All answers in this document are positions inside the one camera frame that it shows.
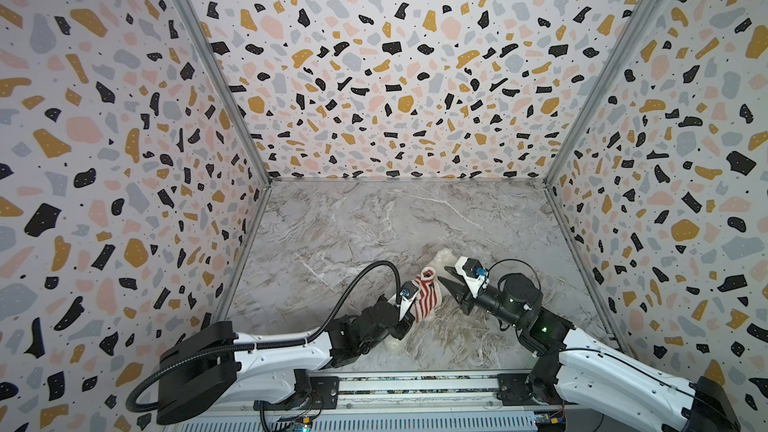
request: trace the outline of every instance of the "marble floor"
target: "marble floor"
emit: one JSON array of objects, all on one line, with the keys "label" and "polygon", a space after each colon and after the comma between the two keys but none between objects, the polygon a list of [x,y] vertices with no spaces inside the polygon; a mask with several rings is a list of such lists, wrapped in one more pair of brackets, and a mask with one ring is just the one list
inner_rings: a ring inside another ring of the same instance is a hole
[{"label": "marble floor", "polygon": [[[608,336],[540,182],[275,182],[229,319],[235,330],[258,334],[317,327],[370,262],[393,262],[405,281],[445,247],[486,267],[503,258],[528,262],[542,280],[546,308],[601,340]],[[526,272],[505,268],[509,263],[494,276]],[[386,268],[358,284],[340,315],[359,313],[382,293],[394,293]],[[465,316],[444,292],[433,313],[414,325],[401,350],[379,346],[344,369],[532,366],[514,330],[499,331],[485,311]]]}]

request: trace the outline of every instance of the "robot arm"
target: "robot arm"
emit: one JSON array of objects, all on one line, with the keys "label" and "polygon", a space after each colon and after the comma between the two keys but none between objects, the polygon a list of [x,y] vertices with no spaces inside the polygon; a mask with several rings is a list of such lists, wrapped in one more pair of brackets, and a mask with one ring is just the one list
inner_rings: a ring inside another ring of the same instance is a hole
[{"label": "robot arm", "polygon": [[[387,265],[395,273],[398,291],[391,303],[384,296],[360,315],[336,318],[346,297],[365,273]],[[418,288],[410,281],[400,287],[393,264],[370,264],[344,291],[320,327],[298,334],[237,334],[231,322],[216,322],[178,343],[160,357],[160,369],[128,396],[133,412],[157,409],[159,425],[196,417],[214,403],[254,400],[288,410],[304,404],[312,394],[307,372],[348,365],[368,354],[387,336],[402,340],[413,322],[410,307]],[[159,381],[158,402],[137,399]]]},{"label": "robot arm", "polygon": [[641,432],[740,430],[719,384],[705,377],[693,384],[602,344],[543,308],[541,291],[523,274],[504,276],[499,290],[476,259],[462,257],[446,270],[463,283],[438,280],[465,314],[475,305],[485,308],[513,326],[520,343],[539,356],[526,399],[587,405]]}]

